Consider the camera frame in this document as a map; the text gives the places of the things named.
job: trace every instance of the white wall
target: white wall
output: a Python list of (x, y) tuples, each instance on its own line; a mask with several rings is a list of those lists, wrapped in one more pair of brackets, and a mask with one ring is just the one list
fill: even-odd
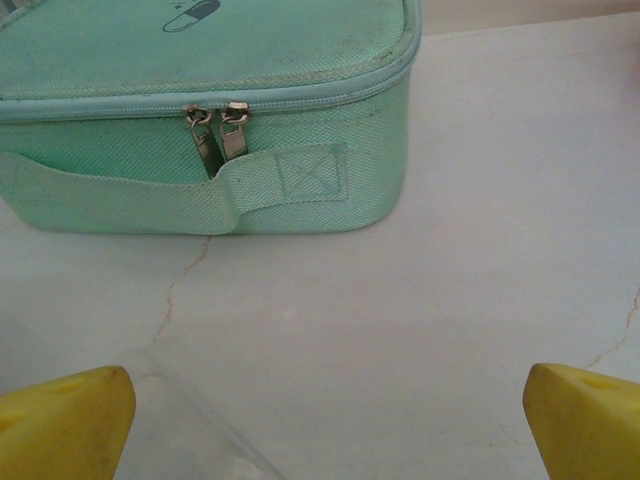
[(422, 0), (425, 33), (474, 30), (640, 10), (640, 0)]

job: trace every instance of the clear plastic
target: clear plastic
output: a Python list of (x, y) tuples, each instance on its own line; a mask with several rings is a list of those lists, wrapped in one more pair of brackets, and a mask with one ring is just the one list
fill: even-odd
[(113, 363), (129, 372), (137, 399), (115, 480), (285, 480), (147, 350)]

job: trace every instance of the mint green bag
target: mint green bag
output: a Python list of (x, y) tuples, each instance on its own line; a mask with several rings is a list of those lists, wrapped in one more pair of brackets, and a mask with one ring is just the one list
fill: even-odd
[(419, 0), (2, 5), (0, 196), (35, 227), (331, 232), (397, 202)]

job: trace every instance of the bag strap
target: bag strap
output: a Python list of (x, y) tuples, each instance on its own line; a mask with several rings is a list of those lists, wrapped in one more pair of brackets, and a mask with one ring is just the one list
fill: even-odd
[(7, 203), (64, 204), (114, 231), (219, 235), (250, 211), (346, 199), (344, 144), (265, 150), (225, 164), (206, 183), (174, 185), (67, 173), (0, 152)]

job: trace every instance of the zipper pull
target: zipper pull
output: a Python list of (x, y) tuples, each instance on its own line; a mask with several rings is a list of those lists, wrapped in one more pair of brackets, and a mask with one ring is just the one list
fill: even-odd
[(191, 125), (191, 136), (198, 148), (207, 175), (209, 178), (213, 178), (225, 162), (216, 137), (211, 130), (214, 112), (198, 105), (185, 105), (182, 107), (182, 112)]
[(229, 106), (220, 112), (220, 137), (227, 156), (227, 161), (238, 158), (248, 153), (247, 139), (242, 128), (249, 121), (249, 105), (240, 102), (231, 102)]

